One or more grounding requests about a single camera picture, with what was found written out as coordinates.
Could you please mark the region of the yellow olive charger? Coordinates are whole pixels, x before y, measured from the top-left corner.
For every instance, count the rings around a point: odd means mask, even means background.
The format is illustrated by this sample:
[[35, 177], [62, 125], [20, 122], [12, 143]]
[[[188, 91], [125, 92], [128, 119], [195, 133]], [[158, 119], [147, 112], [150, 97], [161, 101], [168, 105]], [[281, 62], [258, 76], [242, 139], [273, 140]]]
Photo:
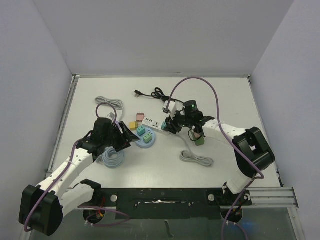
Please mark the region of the yellow olive charger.
[[132, 121], [129, 123], [129, 129], [131, 131], [136, 131], [138, 127], [139, 127], [139, 124], [137, 121]]

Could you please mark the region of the mint green charger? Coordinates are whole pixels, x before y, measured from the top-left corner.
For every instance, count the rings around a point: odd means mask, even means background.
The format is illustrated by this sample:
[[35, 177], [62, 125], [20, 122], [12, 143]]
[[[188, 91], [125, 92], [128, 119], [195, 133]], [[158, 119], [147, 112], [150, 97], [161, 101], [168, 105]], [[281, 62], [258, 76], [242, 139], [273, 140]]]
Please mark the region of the mint green charger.
[[142, 139], [143, 139], [143, 142], [147, 144], [153, 140], [153, 135], [151, 133], [146, 133]]

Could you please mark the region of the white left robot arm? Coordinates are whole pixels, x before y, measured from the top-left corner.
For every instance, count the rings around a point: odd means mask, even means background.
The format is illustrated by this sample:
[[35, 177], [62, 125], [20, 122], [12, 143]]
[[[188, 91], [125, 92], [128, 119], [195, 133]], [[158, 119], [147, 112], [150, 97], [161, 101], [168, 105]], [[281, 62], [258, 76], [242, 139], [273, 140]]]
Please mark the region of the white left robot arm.
[[102, 193], [98, 189], [75, 187], [67, 199], [63, 195], [86, 168], [112, 147], [120, 152], [137, 142], [135, 135], [123, 121], [99, 117], [93, 130], [77, 140], [70, 156], [49, 177], [36, 186], [28, 185], [22, 192], [18, 221], [25, 232], [33, 230], [51, 236], [61, 225], [63, 218], [79, 205], [88, 202], [95, 206], [100, 203]]

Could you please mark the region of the teal charger dark base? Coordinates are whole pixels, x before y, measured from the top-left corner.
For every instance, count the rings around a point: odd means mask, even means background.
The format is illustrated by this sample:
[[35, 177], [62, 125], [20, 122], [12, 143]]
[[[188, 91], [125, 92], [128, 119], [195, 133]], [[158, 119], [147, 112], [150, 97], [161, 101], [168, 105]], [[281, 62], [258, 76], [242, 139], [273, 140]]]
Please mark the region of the teal charger dark base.
[[165, 121], [162, 123], [161, 129], [162, 129], [163, 131], [165, 131], [165, 132], [168, 131], [168, 129], [167, 129], [167, 123], [166, 123]]

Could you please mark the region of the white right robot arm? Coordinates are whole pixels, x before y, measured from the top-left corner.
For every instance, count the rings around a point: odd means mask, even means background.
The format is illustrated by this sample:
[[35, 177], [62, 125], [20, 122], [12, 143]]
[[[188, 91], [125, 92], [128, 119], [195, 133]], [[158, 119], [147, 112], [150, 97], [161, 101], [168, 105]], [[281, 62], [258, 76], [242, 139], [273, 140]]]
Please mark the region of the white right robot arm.
[[225, 124], [199, 111], [195, 100], [186, 101], [177, 110], [174, 101], [166, 101], [163, 112], [167, 114], [163, 130], [172, 134], [188, 128], [203, 138], [230, 144], [234, 150], [237, 170], [224, 184], [222, 197], [230, 205], [241, 198], [242, 190], [256, 179], [263, 179], [262, 171], [275, 162], [275, 155], [265, 136], [257, 127], [238, 128]]

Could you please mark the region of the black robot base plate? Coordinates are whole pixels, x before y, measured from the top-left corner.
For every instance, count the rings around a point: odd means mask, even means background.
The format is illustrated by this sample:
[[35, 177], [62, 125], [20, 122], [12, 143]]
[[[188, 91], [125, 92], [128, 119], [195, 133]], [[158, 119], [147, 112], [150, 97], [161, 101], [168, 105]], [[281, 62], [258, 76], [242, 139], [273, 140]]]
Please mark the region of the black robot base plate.
[[239, 196], [222, 188], [101, 188], [84, 205], [115, 210], [116, 220], [220, 220], [252, 200], [248, 190]]

